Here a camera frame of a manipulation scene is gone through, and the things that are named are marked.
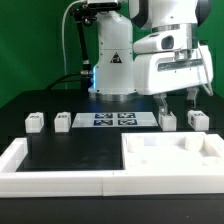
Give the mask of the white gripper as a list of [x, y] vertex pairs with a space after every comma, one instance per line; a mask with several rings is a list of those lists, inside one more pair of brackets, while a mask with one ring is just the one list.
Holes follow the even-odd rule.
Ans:
[[141, 95], [154, 95], [161, 115], [167, 115], [165, 92], [187, 89], [187, 105], [195, 108], [201, 86], [213, 80], [213, 65], [207, 45], [192, 34], [157, 32], [133, 45], [134, 85]]

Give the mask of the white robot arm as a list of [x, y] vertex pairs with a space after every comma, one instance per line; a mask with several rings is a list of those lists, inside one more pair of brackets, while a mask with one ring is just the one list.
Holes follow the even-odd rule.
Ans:
[[212, 59], [197, 39], [211, 0], [127, 0], [129, 16], [116, 12], [120, 0], [87, 0], [97, 12], [99, 60], [93, 68], [90, 96], [123, 100], [152, 95], [160, 113], [168, 113], [170, 91], [198, 88], [212, 94]]

